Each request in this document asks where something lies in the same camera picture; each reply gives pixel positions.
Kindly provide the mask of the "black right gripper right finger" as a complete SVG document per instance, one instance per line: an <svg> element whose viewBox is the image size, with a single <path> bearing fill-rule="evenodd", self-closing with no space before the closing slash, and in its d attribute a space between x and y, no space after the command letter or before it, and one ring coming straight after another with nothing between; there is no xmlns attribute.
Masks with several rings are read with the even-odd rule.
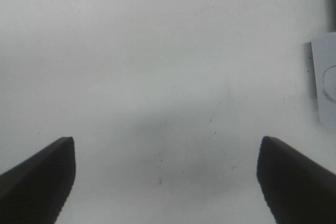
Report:
<svg viewBox="0 0 336 224"><path fill-rule="evenodd" d="M335 174L282 140L262 138L256 175L276 223L335 223Z"/></svg>

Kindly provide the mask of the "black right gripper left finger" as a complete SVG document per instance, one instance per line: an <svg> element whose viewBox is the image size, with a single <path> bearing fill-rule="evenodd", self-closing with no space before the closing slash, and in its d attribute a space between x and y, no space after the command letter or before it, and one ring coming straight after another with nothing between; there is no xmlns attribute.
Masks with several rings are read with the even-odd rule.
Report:
<svg viewBox="0 0 336 224"><path fill-rule="evenodd" d="M1 174L1 223L55 223L75 177L74 139L61 137Z"/></svg>

